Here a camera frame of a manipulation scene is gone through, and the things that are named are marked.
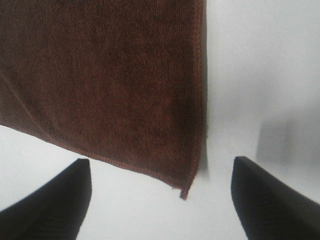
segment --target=white surface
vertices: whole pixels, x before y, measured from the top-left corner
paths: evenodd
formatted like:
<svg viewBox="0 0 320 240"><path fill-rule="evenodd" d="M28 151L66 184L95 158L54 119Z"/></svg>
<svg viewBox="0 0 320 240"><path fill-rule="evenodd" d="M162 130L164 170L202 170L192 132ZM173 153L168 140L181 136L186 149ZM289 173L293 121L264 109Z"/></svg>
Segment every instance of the white surface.
<svg viewBox="0 0 320 240"><path fill-rule="evenodd" d="M187 201L159 180L90 161L79 240L244 240L230 183L247 156L320 203L320 1L207 1L207 170ZM0 209L80 157L0 127Z"/></svg>

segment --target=fabric texture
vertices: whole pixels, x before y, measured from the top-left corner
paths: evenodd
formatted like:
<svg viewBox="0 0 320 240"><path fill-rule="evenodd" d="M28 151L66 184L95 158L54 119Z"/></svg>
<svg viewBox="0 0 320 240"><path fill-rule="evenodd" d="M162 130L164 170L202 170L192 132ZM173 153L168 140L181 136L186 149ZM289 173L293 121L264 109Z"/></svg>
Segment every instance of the fabric texture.
<svg viewBox="0 0 320 240"><path fill-rule="evenodd" d="M320 205L244 156L234 160L231 195L249 240L320 239Z"/></svg>
<svg viewBox="0 0 320 240"><path fill-rule="evenodd" d="M0 1L0 124L182 189L200 158L202 0Z"/></svg>
<svg viewBox="0 0 320 240"><path fill-rule="evenodd" d="M0 212L2 240L75 240L91 200L88 159L78 159L41 188Z"/></svg>

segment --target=white background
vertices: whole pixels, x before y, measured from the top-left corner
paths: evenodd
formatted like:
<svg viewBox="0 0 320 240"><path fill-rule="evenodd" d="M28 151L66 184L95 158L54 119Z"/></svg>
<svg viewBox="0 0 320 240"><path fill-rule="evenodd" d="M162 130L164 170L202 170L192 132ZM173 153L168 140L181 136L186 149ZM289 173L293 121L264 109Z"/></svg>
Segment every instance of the white background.
<svg viewBox="0 0 320 240"><path fill-rule="evenodd" d="M246 239L230 194L235 156L320 203L320 1L206 4L207 149L187 201L159 180L90 160L77 239ZM0 156L0 210L80 157L6 127Z"/></svg>

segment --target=black object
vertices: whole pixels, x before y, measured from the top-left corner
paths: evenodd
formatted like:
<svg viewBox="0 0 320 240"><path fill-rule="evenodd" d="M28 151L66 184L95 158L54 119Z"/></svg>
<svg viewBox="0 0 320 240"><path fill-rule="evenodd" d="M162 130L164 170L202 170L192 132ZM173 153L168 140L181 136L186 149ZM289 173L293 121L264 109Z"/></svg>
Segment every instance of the black object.
<svg viewBox="0 0 320 240"><path fill-rule="evenodd" d="M234 160L231 195L249 240L320 240L320 205L244 156Z"/></svg>
<svg viewBox="0 0 320 240"><path fill-rule="evenodd" d="M88 159L78 159L44 186L0 212L0 240L74 240L92 186Z"/></svg>

